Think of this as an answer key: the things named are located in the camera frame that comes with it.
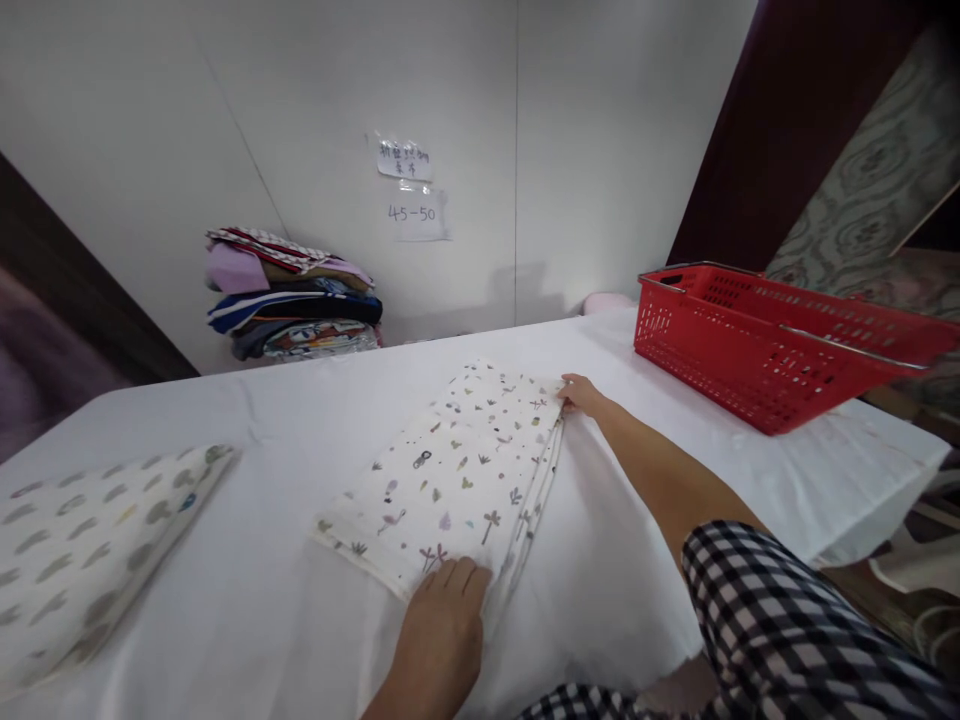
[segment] hand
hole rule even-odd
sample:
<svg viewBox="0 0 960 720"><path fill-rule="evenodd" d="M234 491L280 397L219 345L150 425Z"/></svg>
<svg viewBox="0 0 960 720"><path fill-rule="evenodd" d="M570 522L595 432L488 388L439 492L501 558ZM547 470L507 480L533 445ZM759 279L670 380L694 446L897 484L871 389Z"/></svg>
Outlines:
<svg viewBox="0 0 960 720"><path fill-rule="evenodd" d="M606 402L606 396L583 375L569 374L560 377L567 381L567 385L557 393L558 398L563 398L563 411L582 410L588 417L594 417Z"/></svg>
<svg viewBox="0 0 960 720"><path fill-rule="evenodd" d="M449 720L480 675L480 608L493 577L470 558L447 560L413 595L393 665L364 713L374 718Z"/></svg>

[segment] white fabric with small prints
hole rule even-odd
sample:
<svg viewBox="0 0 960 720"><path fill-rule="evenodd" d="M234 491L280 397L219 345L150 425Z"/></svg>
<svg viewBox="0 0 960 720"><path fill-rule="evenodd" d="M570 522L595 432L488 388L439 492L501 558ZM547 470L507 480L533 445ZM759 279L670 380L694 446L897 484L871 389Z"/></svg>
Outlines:
<svg viewBox="0 0 960 720"><path fill-rule="evenodd" d="M563 431L559 379L488 360L463 365L356 485L320 513L314 537L408 601L446 559L494 578L492 628L536 535Z"/></svg>
<svg viewBox="0 0 960 720"><path fill-rule="evenodd" d="M236 455L191 448L0 500L0 701L93 656Z"/></svg>

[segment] dark wooden door frame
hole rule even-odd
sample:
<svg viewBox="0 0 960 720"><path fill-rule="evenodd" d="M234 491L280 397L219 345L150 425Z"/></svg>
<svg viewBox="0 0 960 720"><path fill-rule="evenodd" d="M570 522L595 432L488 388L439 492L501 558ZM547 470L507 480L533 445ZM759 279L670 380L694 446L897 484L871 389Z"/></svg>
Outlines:
<svg viewBox="0 0 960 720"><path fill-rule="evenodd" d="M908 0L760 0L668 263L764 270L928 16Z"/></svg>
<svg viewBox="0 0 960 720"><path fill-rule="evenodd" d="M131 382L199 374L2 155L0 265Z"/></svg>

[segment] basket handle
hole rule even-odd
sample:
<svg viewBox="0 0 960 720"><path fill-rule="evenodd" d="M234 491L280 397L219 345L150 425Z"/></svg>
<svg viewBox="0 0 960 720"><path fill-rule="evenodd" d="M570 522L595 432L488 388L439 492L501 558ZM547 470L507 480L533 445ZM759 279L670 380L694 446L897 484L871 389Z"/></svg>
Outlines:
<svg viewBox="0 0 960 720"><path fill-rule="evenodd" d="M709 265L710 267L718 267L718 268L721 268L721 269L723 269L723 270L730 270L730 271L732 271L732 272L742 273L743 275L753 275L754 277L763 277L763 276L764 276L764 273L755 273L755 272L753 272L752 270L743 270L742 268L735 268L735 267L733 267L732 265L724 265L723 263L715 263L715 262L713 262L713 261L711 261L711 260L703 260L702 262L698 262L698 263L678 263L678 264L676 264L676 265L667 265L666 267L660 268L660 269L657 270L656 272L663 272L664 270L679 270L679 269L682 269L682 268L685 268L685 267L694 267L694 266L699 267L699 266L701 266L701 265Z"/></svg>
<svg viewBox="0 0 960 720"><path fill-rule="evenodd" d="M840 348L841 350L846 350L848 352L856 353L857 355L863 355L868 357L871 360L879 360L880 362L889 363L890 365L896 365L897 367L908 368L910 370L929 370L929 365L916 365L914 363L905 363L900 360L893 360L892 358L884 357L883 355L877 355L872 353L869 350L861 350L860 348L850 347L849 345L844 345L843 343L838 343L833 340L827 340L822 338L819 335L814 335L813 333L808 333L806 330L798 330L797 328L792 328L789 325L784 325L781 323L781 330L786 330L787 332L792 332L794 335L800 335L801 337L808 338L810 340L817 340L819 342L825 343L827 345L832 345L833 347Z"/></svg>
<svg viewBox="0 0 960 720"><path fill-rule="evenodd" d="M704 262L699 262L699 263L678 263L678 264L676 264L676 265L667 265L666 267L662 267L662 268L660 268L659 270L654 270L653 272L659 274L659 273L662 273L662 272L666 272L666 271L668 271L668 270L682 270L683 268L688 268L688 267L703 267L704 265L708 265L709 267L718 267L718 268L721 268L721 269L723 269L723 270L730 270L730 271L732 271L732 272L738 272L738 273L742 273L742 274L744 274L744 275L753 275L754 277L760 277L760 278L762 278L762 277L764 276L763 273L755 273L755 272L752 272L752 271L750 271L750 270L741 270L740 268L735 268L735 267L732 267L732 266L730 266L730 265L723 265L723 264L721 264L721 263L710 262L709 260L706 260L706 261L704 261ZM642 274L642 275L637 275L637 282L653 283L654 285L658 285L658 286L660 286L660 287L662 287L662 288L665 288L665 289L669 290L670 292L680 293L681 295L686 295L686 294L687 294L687 291L686 291L686 290L683 290L683 289L678 288L678 287L674 287L673 285L667 285L666 283L662 283L662 282L659 282L659 281L657 281L657 280L652 280L652 279L646 277L646 275L650 275L650 274L652 274L652 273L645 273L645 274Z"/></svg>

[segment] folded cloth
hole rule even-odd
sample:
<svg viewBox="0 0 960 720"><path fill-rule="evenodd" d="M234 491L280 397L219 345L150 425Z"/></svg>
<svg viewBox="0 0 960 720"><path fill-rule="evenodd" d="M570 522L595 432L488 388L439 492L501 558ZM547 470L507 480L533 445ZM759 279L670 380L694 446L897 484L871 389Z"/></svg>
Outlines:
<svg viewBox="0 0 960 720"><path fill-rule="evenodd" d="M273 351L270 345L267 345L264 348L263 354L282 362L294 362L297 360L312 360L315 358L365 352L367 350L376 350L379 347L380 342L376 334L376 329L368 325L359 335L344 335L328 338L318 343L293 345L289 349L283 348L276 352Z"/></svg>
<svg viewBox="0 0 960 720"><path fill-rule="evenodd" d="M254 316L270 319L292 317L298 320L346 318L376 325L382 315L383 305L372 296L267 292L228 295L207 312L207 324L222 335L242 328Z"/></svg>
<svg viewBox="0 0 960 720"><path fill-rule="evenodd" d="M0 701L93 656L238 457L206 445L0 500Z"/></svg>
<svg viewBox="0 0 960 720"><path fill-rule="evenodd" d="M210 248L207 253L207 277L224 293L270 289L260 258L228 243L214 243Z"/></svg>
<svg viewBox="0 0 960 720"><path fill-rule="evenodd" d="M343 258L338 258L336 255L331 255L330 258L324 263L324 266L330 270L339 270L340 272L356 275L358 278L367 283L367 285L374 287L373 278L371 278L353 263L348 263L346 260Z"/></svg>
<svg viewBox="0 0 960 720"><path fill-rule="evenodd" d="M367 284L366 281L361 280L353 273L348 273L343 270L334 270L333 268L326 267L325 265L307 270L306 272L298 275L297 273L290 272L289 270L284 270L278 265L268 263L265 260L261 260L260 264L263 267L264 274L267 276L267 280L269 280L273 286L281 283L285 284L318 277L328 277L339 280L351 290L356 290L359 293L365 293L373 287L373 281Z"/></svg>
<svg viewBox="0 0 960 720"><path fill-rule="evenodd" d="M369 328L356 320L321 320L293 323L273 335L264 345L266 355L304 354L315 348L350 345Z"/></svg>
<svg viewBox="0 0 960 720"><path fill-rule="evenodd" d="M336 278L316 277L298 282L271 283L273 292L329 292L347 297L364 297L366 292L358 292Z"/></svg>
<svg viewBox="0 0 960 720"><path fill-rule="evenodd" d="M256 228L229 227L208 230L207 237L214 242L236 245L267 262L298 274L323 265L330 258L330 254L322 250L297 245Z"/></svg>
<svg viewBox="0 0 960 720"><path fill-rule="evenodd" d="M258 320L251 318L238 332L233 334L231 352L237 360L263 357L263 347L267 340L278 332L299 320Z"/></svg>
<svg viewBox="0 0 960 720"><path fill-rule="evenodd" d="M351 490L319 514L313 536L408 601L447 558L491 568L484 610L496 625L519 578L556 470L561 380L467 363Z"/></svg>

